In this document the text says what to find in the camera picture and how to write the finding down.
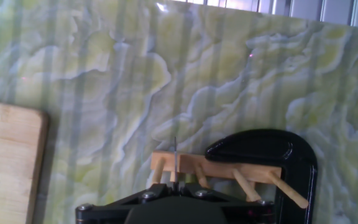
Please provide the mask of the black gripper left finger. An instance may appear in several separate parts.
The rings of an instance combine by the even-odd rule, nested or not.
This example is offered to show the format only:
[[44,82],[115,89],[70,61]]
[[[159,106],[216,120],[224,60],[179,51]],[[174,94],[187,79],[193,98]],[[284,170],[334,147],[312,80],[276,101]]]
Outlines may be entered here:
[[107,205],[84,203],[75,208],[75,223],[124,223],[133,208],[164,197],[174,196],[176,193],[177,183],[170,182],[169,184],[153,184],[148,189]]

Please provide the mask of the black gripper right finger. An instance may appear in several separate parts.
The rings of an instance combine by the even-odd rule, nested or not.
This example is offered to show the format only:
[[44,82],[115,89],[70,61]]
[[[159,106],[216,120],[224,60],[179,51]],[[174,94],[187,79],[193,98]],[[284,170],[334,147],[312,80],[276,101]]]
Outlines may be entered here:
[[176,183],[176,194],[189,201],[180,208],[198,223],[275,223],[273,201],[245,200],[207,189],[197,183]]

